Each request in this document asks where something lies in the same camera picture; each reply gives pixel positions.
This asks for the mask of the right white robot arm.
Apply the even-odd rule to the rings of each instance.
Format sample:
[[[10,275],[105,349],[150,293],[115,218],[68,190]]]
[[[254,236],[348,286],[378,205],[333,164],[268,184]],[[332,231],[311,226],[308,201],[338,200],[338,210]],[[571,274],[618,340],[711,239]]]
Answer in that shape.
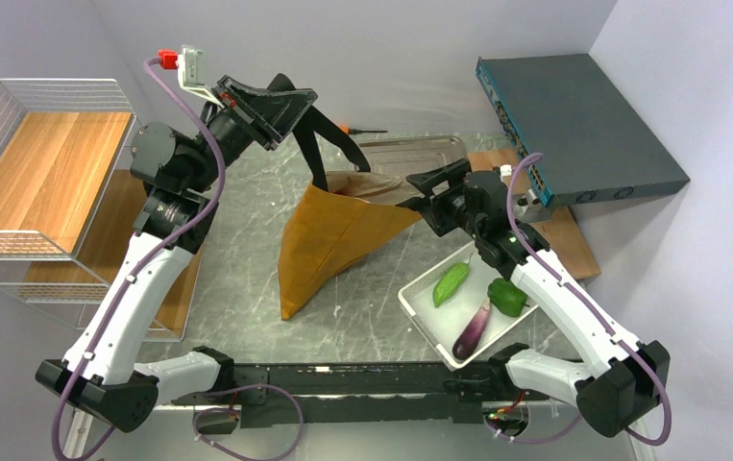
[[[658,341],[641,341],[607,314],[570,275],[544,237],[515,212],[519,167],[475,171],[467,160],[408,181],[419,192],[409,206],[438,235],[465,231],[471,243],[399,292],[406,316],[451,370],[466,369],[518,318],[498,310],[493,289],[518,293],[524,315],[543,311],[569,339],[579,360],[559,359],[522,344],[488,360],[486,375],[460,379],[452,391],[486,389],[501,399],[534,391],[572,405],[598,434],[632,432],[655,408],[671,432],[666,383],[671,357]]]

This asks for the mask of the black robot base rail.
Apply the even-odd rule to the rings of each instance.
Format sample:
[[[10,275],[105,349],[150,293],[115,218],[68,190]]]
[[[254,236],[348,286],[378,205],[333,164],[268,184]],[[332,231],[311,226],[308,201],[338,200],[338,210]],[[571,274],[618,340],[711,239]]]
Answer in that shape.
[[[208,397],[193,393],[178,406],[232,407],[243,428],[308,424],[449,421],[480,424],[496,409],[522,416],[548,401],[515,388],[485,362],[452,372],[434,362],[351,364],[242,364],[234,369],[239,390]]]

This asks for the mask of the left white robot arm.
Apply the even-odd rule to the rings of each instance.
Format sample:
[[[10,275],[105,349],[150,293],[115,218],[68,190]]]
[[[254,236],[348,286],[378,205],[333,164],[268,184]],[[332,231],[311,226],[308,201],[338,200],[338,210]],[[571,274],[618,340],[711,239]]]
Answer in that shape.
[[[208,112],[187,135],[160,122],[132,139],[131,175],[143,183],[145,202],[122,265],[81,337],[60,359],[37,368],[37,382],[62,402],[122,432],[139,428],[152,410],[188,395],[227,400],[234,362],[198,347],[187,354],[140,363],[148,326],[174,282],[200,251],[215,216],[226,171],[251,145],[272,150],[312,109],[317,95],[284,75],[265,88],[230,77],[208,91]]]

